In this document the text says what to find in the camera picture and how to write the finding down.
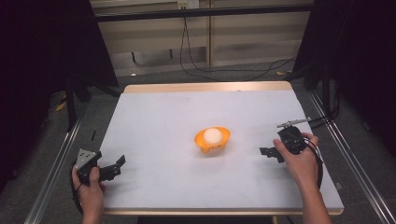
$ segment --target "gray floor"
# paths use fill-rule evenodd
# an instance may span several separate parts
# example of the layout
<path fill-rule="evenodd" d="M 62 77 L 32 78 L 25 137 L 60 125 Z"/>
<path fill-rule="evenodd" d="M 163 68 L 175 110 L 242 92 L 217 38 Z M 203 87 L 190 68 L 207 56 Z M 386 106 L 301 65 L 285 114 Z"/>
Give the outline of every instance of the gray floor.
<path fill-rule="evenodd" d="M 227 69 L 264 69 L 269 63 L 242 64 L 227 66 Z M 291 70 L 292 63 L 276 69 L 276 71 Z M 282 76 L 275 72 L 260 76 L 263 72 L 199 72 L 190 70 L 190 74 L 184 71 L 169 71 L 146 74 L 135 77 L 119 77 L 122 91 L 129 84 L 166 83 L 166 82 L 207 82 L 210 77 L 222 81 L 243 81 L 256 77 L 254 80 L 280 80 Z M 303 80 L 297 79 L 291 82 L 300 103 L 308 117 L 318 117 L 318 112 L 313 106 L 308 93 L 304 90 Z M 57 184 L 51 193 L 45 213 L 40 223 L 79 223 L 80 215 L 71 201 L 71 192 L 68 183 L 68 168 L 70 162 L 76 157 L 77 151 L 83 147 L 89 150 L 98 150 L 106 127 L 111 120 L 112 113 L 117 105 L 117 98 L 108 96 L 98 90 L 92 89 L 92 100 L 89 102 L 87 111 L 82 117 L 78 135 L 71 146 L 71 151 L 61 170 Z M 84 104 L 78 103 L 78 109 Z M 22 223 L 38 195 L 46 176 L 61 147 L 67 128 L 67 113 L 49 111 L 49 118 L 44 123 L 36 147 L 27 156 L 23 166 L 19 170 L 19 177 L 8 182 L 0 195 L 0 222 Z M 383 147 L 381 140 L 375 133 L 367 132 L 362 119 L 353 107 L 346 101 L 342 101 L 340 115 L 335 120 L 353 153 L 361 162 L 364 170 L 371 178 L 379 192 L 385 198 L 390 211 L 396 211 L 396 160 Z M 334 223 L 381 223 L 377 213 L 373 209 L 361 186 L 350 171 L 342 157 L 337 145 L 325 126 L 313 130 L 320 138 L 320 150 L 334 183 L 341 183 L 342 189 L 339 194 L 345 205 L 345 212 L 333 217 Z M 302 223 L 300 217 L 292 217 L 295 223 Z M 105 216 L 104 223 L 136 223 L 136 217 Z M 279 223 L 289 223 L 285 217 L 279 218 Z"/>

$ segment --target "hand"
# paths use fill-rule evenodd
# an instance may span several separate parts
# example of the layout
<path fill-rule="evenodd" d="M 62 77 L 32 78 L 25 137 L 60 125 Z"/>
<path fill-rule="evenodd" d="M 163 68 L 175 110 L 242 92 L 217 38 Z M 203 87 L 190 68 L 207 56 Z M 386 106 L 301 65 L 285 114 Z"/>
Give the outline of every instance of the hand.
<path fill-rule="evenodd" d="M 316 147 L 318 145 L 318 138 L 313 134 L 302 133 L 302 136 L 314 144 L 314 146 L 311 145 L 311 147 Z M 317 184 L 318 164 L 311 149 L 306 147 L 301 154 L 293 155 L 279 139 L 275 139 L 273 143 L 277 151 L 285 159 L 289 172 L 299 187 L 301 187 L 302 184 Z"/>
<path fill-rule="evenodd" d="M 104 211 L 104 185 L 99 184 L 99 168 L 93 167 L 90 172 L 90 185 L 81 185 L 76 166 L 72 171 L 73 184 L 78 191 L 78 199 L 83 211 L 83 223 L 100 223 Z"/>

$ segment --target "table edge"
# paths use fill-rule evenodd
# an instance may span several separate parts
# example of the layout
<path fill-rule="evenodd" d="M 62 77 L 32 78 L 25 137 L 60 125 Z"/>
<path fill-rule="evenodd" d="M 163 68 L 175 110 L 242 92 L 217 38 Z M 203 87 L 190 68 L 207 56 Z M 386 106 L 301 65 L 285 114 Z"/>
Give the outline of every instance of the table edge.
<path fill-rule="evenodd" d="M 178 91 L 279 91 L 292 90 L 287 81 L 205 82 L 129 85 L 123 93 Z"/>

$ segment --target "wrist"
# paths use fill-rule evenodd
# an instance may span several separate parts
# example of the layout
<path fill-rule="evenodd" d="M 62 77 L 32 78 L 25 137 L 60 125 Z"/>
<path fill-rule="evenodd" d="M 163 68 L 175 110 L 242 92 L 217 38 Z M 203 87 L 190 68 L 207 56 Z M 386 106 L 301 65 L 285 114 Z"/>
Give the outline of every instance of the wrist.
<path fill-rule="evenodd" d="M 297 185 L 302 194 L 319 191 L 318 183 L 313 180 L 300 180 L 297 181 Z"/>

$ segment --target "black curtain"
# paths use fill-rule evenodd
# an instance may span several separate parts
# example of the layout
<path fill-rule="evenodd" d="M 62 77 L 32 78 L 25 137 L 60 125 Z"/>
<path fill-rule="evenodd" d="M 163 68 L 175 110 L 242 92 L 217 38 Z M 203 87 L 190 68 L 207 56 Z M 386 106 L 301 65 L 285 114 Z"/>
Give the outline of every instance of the black curtain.
<path fill-rule="evenodd" d="M 50 96 L 65 90 L 68 76 L 118 86 L 97 23 L 78 17 L 93 17 L 88 0 L 0 3 L 0 189 L 33 146 Z"/>

